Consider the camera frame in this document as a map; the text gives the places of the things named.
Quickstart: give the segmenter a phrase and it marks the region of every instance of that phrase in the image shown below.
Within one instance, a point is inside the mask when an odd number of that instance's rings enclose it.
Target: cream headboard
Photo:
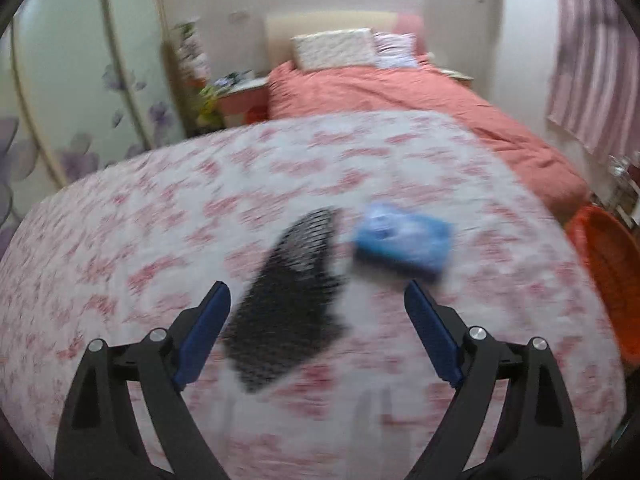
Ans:
[[[296,14],[270,14],[264,20],[271,68],[293,59],[291,38],[342,28],[372,28],[379,32],[412,32],[418,37],[418,54],[424,54],[424,24],[420,16],[396,12],[329,10]]]

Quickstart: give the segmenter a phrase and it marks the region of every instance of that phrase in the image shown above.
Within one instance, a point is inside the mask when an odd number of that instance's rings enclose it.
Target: white and pink tablecloth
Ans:
[[[434,112],[376,112],[229,130],[94,174],[36,206],[0,263],[1,407],[52,468],[69,384],[92,338],[142,339],[215,280],[234,306],[280,234],[340,210],[335,311],[346,334],[256,395],[217,344],[184,399],[232,479],[402,479],[453,391],[402,302],[404,281],[351,262],[372,200],[449,221],[454,247],[431,288],[503,340],[544,336],[562,368],[589,463],[625,410],[607,315],[561,227],[474,135]],[[502,385],[472,461],[486,453]],[[132,390],[154,462],[164,457]]]

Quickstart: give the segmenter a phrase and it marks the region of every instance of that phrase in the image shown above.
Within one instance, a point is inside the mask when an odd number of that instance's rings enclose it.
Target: metal pin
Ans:
[[[471,339],[482,341],[482,339],[486,339],[486,330],[481,326],[473,326],[469,329],[469,335]]]
[[[151,334],[149,334],[149,339],[151,339],[151,341],[155,343],[164,341],[165,337],[166,337],[166,330],[164,328],[156,328],[155,330],[151,331]]]
[[[548,348],[548,344],[541,337],[537,337],[533,339],[533,348],[536,350],[546,350]]]
[[[99,352],[103,346],[102,339],[94,339],[89,343],[89,352]]]

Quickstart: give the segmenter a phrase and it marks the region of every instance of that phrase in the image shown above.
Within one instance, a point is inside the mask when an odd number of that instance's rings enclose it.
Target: bedspread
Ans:
[[[452,398],[402,301],[406,282],[351,261],[372,200],[454,225],[433,295],[468,324],[526,343],[548,339],[590,462],[625,409],[614,336],[590,279],[542,203],[477,138],[435,112],[274,121],[149,152],[47,198],[0,263],[1,406],[48,470],[63,403],[89,341],[141,340],[196,306],[215,280],[235,308],[265,254],[306,213],[338,210],[335,315],[324,353],[258,394],[214,346],[184,399],[232,479],[401,479]],[[163,464],[142,394],[132,398]],[[494,395],[472,462],[487,452]]]
[[[348,67],[303,73],[285,63],[271,72],[272,119],[371,110],[435,110],[471,129],[518,175],[558,221],[585,203],[589,188],[555,148],[498,108],[429,65],[378,70]]]

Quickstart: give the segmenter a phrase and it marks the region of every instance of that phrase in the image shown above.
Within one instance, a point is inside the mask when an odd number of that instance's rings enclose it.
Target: pillow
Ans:
[[[388,34],[377,32],[373,35],[376,45],[376,67],[378,68],[418,68],[415,59],[415,34]]]
[[[304,72],[376,64],[376,49],[369,28],[296,36],[292,42],[297,66]]]

